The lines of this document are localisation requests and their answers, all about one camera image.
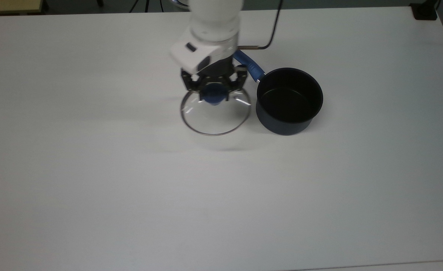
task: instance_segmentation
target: saucepan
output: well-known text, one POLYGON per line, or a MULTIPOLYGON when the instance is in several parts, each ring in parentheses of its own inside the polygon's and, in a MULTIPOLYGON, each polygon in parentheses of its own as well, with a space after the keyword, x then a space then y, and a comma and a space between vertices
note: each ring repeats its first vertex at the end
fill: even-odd
POLYGON ((319 113, 322 89, 308 73, 284 67, 265 74, 242 51, 235 52, 234 58, 246 65, 253 80, 258 82, 256 113, 271 132, 283 136, 298 134, 319 113))

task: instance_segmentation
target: black cable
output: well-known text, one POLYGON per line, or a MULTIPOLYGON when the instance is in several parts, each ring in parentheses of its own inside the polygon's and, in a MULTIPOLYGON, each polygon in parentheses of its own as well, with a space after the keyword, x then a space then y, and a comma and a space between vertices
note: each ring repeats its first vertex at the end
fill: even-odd
POLYGON ((134 5, 131 7, 131 9, 130 9, 130 12, 129 13, 131 13, 133 10, 134 10, 134 7, 136 7, 136 4, 137 4, 137 2, 138 2, 138 0, 136 0, 136 2, 134 2, 134 5))
POLYGON ((150 5, 150 0, 146 0, 146 6, 144 6, 144 13, 148 12, 149 5, 150 5))
POLYGON ((239 46, 239 50, 263 50, 272 44, 273 37, 275 36, 275 30, 277 29, 278 17, 280 16, 280 10, 282 9, 282 4, 283 0, 280 0, 280 2, 278 2, 277 16, 275 17, 275 22, 273 23, 272 36, 270 36, 270 41, 268 41, 268 44, 265 46, 239 46))
POLYGON ((270 41, 265 46, 261 46, 261 47, 259 46, 258 47, 259 50, 266 49, 266 48, 268 48, 268 46, 270 46, 270 44, 272 44, 273 37, 275 36, 275 30, 277 29, 278 16, 280 15, 280 10, 282 9, 282 4, 283 4, 283 0, 280 0, 280 2, 278 3, 277 16, 275 17, 275 22, 273 23, 272 36, 270 37, 270 41))

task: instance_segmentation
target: table surface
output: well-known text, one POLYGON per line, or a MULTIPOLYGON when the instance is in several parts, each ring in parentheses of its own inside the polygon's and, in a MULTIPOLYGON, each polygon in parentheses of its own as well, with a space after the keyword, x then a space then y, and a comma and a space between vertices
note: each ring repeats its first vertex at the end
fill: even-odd
POLYGON ((41 11, 42 0, 0 0, 0 14, 41 11))
MULTIPOLYGON (((275 11, 241 17, 240 44, 266 43, 275 11)), ((247 53, 320 83, 322 110, 291 137, 254 112, 222 137, 184 126, 168 50, 188 20, 0 17, 0 271, 443 260, 439 20, 283 10, 271 47, 247 53)))

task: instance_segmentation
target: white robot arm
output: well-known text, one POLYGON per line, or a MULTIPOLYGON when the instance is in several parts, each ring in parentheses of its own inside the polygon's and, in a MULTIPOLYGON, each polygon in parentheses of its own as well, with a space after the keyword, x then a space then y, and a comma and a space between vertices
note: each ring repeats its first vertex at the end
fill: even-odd
POLYGON ((171 47, 171 56, 191 75, 217 63, 216 69, 227 69, 237 50, 243 0, 190 0, 189 6, 190 25, 171 47))

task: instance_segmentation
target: blue handle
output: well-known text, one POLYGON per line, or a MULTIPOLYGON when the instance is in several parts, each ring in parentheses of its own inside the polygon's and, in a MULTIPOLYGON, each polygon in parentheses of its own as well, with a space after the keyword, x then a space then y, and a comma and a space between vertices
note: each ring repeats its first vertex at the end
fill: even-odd
POLYGON ((233 57, 241 64, 247 66, 247 70, 249 71, 251 77, 253 78, 253 81, 257 82, 265 75, 265 72, 261 69, 261 67, 257 65, 255 61, 253 61, 244 52, 237 50, 233 54, 233 57))

